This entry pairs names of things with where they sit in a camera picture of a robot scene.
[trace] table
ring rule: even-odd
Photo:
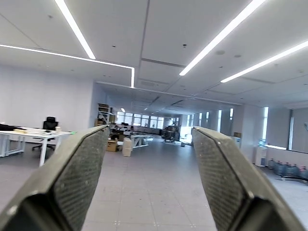
[[[60,146],[62,138],[70,135],[70,132],[64,131],[52,131],[50,133],[45,132],[44,129],[37,128],[24,128],[27,133],[20,133],[17,131],[0,131],[0,157],[6,157],[15,153],[23,153],[25,151],[25,138],[39,138],[43,140],[42,150],[40,153],[39,166],[42,166],[45,162],[45,155],[47,149],[47,140],[56,138],[56,149]],[[10,150],[10,136],[18,136],[17,149]]]

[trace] ceiling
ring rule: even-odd
[[[65,0],[98,60],[136,68],[136,89],[129,88],[130,69],[121,67],[3,47],[0,64],[104,82],[114,107],[148,114],[202,113],[244,103],[308,105],[308,49],[220,83],[308,40],[306,0],[267,0],[179,76],[250,1]],[[87,58],[54,0],[1,1],[0,26],[0,44]]]

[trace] recessed ceiling light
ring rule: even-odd
[[[54,52],[49,52],[49,51],[35,50],[35,49],[24,48],[24,47],[15,47],[15,46],[9,46],[9,45],[4,45],[4,44],[0,44],[0,47],[12,48],[12,49],[17,49],[17,50],[22,50],[22,51],[32,51],[32,52],[37,52],[37,53],[42,53],[42,54],[51,54],[51,55],[56,55],[56,56],[61,56],[61,57],[66,57],[66,58],[71,58],[71,59],[78,59],[78,60],[83,60],[83,61],[88,61],[88,62],[93,62],[93,63],[98,63],[98,64],[105,64],[105,65],[110,65],[110,66],[127,68],[127,69],[131,70],[131,85],[130,85],[130,87],[134,88],[135,68],[131,67],[131,66],[124,66],[124,65],[120,65],[120,64],[113,64],[113,63],[102,62],[102,61],[93,60],[93,59],[86,59],[86,58],[76,57],[76,56],[67,55],[67,54],[60,54],[60,53],[54,53]]]
[[[230,80],[233,80],[233,79],[235,79],[237,77],[243,76],[243,75],[245,75],[245,74],[247,74],[249,72],[252,72],[252,71],[254,71],[254,70],[256,70],[256,69],[258,69],[260,67],[263,67],[263,66],[265,66],[267,64],[270,64],[270,63],[272,63],[272,62],[274,62],[274,61],[276,61],[278,59],[281,59],[281,58],[283,58],[283,57],[285,57],[285,56],[287,56],[289,54],[292,54],[292,53],[294,53],[294,52],[296,52],[298,50],[301,50],[301,49],[303,49],[303,48],[305,48],[307,46],[308,46],[308,41],[303,42],[303,43],[301,43],[301,44],[299,44],[299,45],[297,45],[295,47],[292,47],[292,48],[290,48],[290,49],[288,49],[288,50],[286,50],[286,51],[284,51],[284,52],[282,52],[280,54],[277,54],[277,55],[275,55],[275,56],[273,56],[273,57],[271,57],[271,58],[269,58],[267,60],[264,60],[264,61],[254,65],[254,66],[251,66],[250,68],[247,68],[244,71],[241,71],[241,72],[239,72],[239,73],[237,73],[237,74],[235,74],[233,76],[230,76],[228,78],[225,78],[221,82],[222,83],[226,83],[226,82],[228,82]]]
[[[62,12],[63,16],[65,17],[65,19],[67,20],[68,24],[72,28],[74,34],[76,35],[76,37],[79,40],[80,44],[82,45],[83,49],[88,54],[89,58],[95,59],[95,56],[94,56],[90,46],[88,45],[86,39],[83,37],[83,34],[81,33],[77,23],[75,22],[72,14],[70,13],[70,11],[69,11],[66,3],[64,2],[64,0],[55,0],[55,2],[57,3],[59,9],[61,10],[61,12]]]
[[[180,73],[186,75],[198,62],[210,53],[221,41],[228,36],[242,21],[251,15],[266,0],[252,0]]]
[[[222,50],[220,50],[220,51],[216,51],[216,55],[223,55],[223,54],[225,54],[226,52],[225,51],[222,51]]]

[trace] black office chair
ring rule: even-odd
[[[51,131],[55,131],[56,127],[58,126],[59,122],[56,121],[55,117],[47,117],[46,120],[43,122],[43,129],[45,130],[51,130]],[[38,146],[34,146],[32,147],[32,150],[34,151],[36,148],[42,148],[42,144],[38,145]],[[47,144],[47,148],[51,148],[51,149],[55,149],[54,145],[51,144]]]

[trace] floor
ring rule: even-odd
[[[39,151],[0,158],[0,210],[39,165]],[[308,227],[308,187],[265,171]],[[131,157],[106,153],[83,231],[215,231],[193,147],[155,139]]]

